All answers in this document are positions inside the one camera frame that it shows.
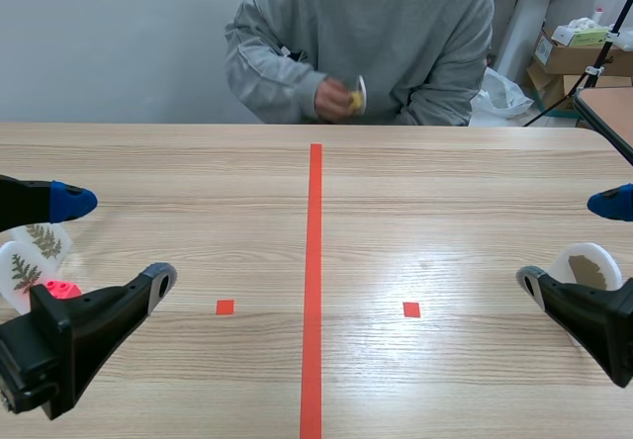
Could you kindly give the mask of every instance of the red square marker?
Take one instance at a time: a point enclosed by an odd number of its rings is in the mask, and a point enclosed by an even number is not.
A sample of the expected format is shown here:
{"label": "red square marker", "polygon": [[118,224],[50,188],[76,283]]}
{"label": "red square marker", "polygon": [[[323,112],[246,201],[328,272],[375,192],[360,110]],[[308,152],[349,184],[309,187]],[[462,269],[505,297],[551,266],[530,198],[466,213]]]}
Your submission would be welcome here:
{"label": "red square marker", "polygon": [[403,303],[405,317],[419,317],[419,303]]}
{"label": "red square marker", "polygon": [[235,301],[233,299],[218,301],[216,304],[216,315],[232,315],[234,307]]}

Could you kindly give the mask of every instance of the white sink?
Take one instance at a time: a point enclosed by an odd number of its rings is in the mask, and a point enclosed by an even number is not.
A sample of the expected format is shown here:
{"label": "white sink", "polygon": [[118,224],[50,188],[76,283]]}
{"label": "white sink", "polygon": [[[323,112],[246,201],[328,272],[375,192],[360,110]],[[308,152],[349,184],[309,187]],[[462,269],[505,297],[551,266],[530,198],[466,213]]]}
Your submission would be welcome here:
{"label": "white sink", "polygon": [[518,0],[495,64],[498,73],[521,83],[549,5],[550,0]]}

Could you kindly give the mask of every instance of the red tape line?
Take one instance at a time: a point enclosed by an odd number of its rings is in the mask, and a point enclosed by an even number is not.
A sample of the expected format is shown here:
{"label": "red tape line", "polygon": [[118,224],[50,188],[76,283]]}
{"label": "red tape line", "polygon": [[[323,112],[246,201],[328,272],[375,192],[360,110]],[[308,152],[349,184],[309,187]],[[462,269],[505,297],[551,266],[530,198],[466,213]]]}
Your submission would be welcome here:
{"label": "red tape line", "polygon": [[301,374],[300,439],[321,439],[321,243],[323,146],[310,147],[304,353]]}

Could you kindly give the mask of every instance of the pink object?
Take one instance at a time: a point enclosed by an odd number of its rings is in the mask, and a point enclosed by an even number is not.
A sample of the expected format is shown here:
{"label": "pink object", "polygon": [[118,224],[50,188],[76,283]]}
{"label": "pink object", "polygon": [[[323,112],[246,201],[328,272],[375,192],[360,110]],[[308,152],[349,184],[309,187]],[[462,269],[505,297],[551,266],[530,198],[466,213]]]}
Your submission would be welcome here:
{"label": "pink object", "polygon": [[56,299],[70,299],[81,296],[81,291],[74,283],[67,281],[48,281],[46,288]]}

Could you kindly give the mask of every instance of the person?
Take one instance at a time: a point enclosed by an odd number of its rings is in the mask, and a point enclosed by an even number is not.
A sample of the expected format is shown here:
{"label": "person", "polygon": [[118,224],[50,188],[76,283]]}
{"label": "person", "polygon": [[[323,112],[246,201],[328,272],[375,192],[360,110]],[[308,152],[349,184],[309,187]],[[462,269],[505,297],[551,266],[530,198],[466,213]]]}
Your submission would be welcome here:
{"label": "person", "polygon": [[493,13],[493,0],[243,0],[228,85],[264,123],[467,126]]}

